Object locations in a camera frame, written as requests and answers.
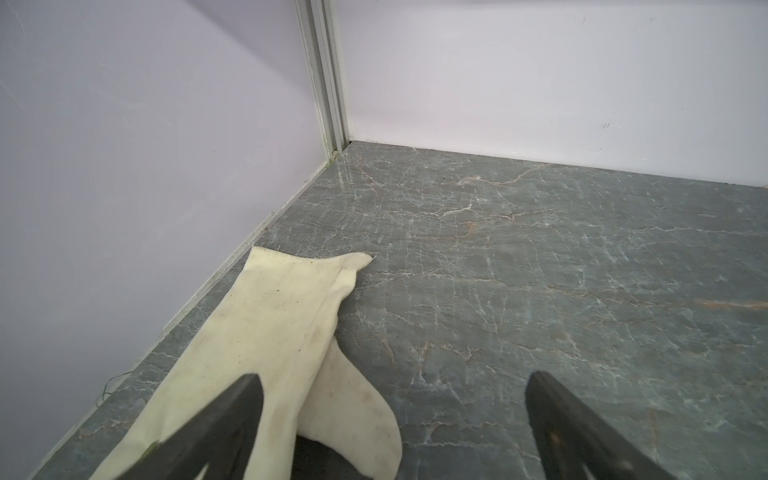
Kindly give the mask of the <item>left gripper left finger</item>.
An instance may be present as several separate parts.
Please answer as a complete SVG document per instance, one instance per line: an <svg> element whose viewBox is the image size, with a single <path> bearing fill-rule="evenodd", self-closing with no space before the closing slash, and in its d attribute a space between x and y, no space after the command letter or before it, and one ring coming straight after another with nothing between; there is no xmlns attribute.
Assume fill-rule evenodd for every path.
<svg viewBox="0 0 768 480"><path fill-rule="evenodd" d="M264 390L241 376L171 437L153 447L122 479L242 479L257 437Z"/></svg>

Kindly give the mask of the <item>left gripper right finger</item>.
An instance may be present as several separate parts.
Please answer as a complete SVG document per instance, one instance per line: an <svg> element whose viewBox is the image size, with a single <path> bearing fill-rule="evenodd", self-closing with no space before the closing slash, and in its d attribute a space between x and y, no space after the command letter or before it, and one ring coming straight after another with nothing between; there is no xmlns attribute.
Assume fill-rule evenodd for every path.
<svg viewBox="0 0 768 480"><path fill-rule="evenodd" d="M530 375L525 406L548 479L673 477L546 371Z"/></svg>

